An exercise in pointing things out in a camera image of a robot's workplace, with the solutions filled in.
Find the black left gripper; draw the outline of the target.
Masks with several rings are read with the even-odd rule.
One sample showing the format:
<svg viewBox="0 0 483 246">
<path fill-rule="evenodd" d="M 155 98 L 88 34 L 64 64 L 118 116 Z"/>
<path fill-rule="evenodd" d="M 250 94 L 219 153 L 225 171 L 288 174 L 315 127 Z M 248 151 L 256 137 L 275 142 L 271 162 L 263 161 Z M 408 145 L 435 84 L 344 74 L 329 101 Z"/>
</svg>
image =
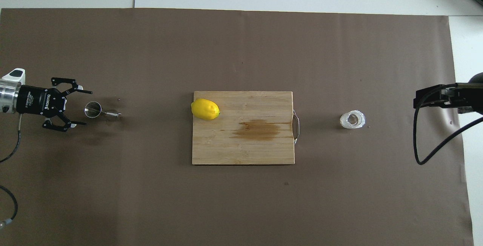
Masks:
<svg viewBox="0 0 483 246">
<path fill-rule="evenodd" d="M 67 132 L 77 126 L 85 126 L 86 122 L 72 121 L 64 115 L 66 97 L 74 92 L 93 94 L 93 91 L 83 89 L 73 78 L 52 77 L 51 83 L 54 88 L 49 89 L 21 85 L 17 95 L 17 112 L 44 116 L 42 127 L 48 130 Z M 70 84 L 71 88 L 60 92 L 56 89 L 60 84 Z M 55 124 L 53 118 L 58 118 L 62 124 Z"/>
</svg>

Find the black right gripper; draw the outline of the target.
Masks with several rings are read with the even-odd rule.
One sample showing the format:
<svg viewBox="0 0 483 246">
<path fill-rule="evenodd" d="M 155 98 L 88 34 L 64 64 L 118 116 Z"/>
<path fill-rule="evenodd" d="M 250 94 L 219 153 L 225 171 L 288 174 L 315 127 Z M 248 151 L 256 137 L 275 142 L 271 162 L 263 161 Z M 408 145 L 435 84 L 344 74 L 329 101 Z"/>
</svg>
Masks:
<svg viewBox="0 0 483 246">
<path fill-rule="evenodd" d="M 469 95 L 466 98 L 467 89 L 471 84 L 480 84 L 481 88 L 471 89 Z M 433 94 L 429 95 L 423 103 L 421 108 L 424 107 L 438 107 L 444 103 L 445 109 L 457 109 L 458 114 L 467 114 L 471 112 L 471 108 L 474 112 L 483 115 L 483 73 L 474 75 L 468 83 L 454 83 L 454 84 L 439 84 L 430 86 L 424 89 L 416 90 L 415 98 L 413 99 L 413 108 L 416 109 L 421 100 L 426 94 L 433 90 L 437 90 Z"/>
</svg>

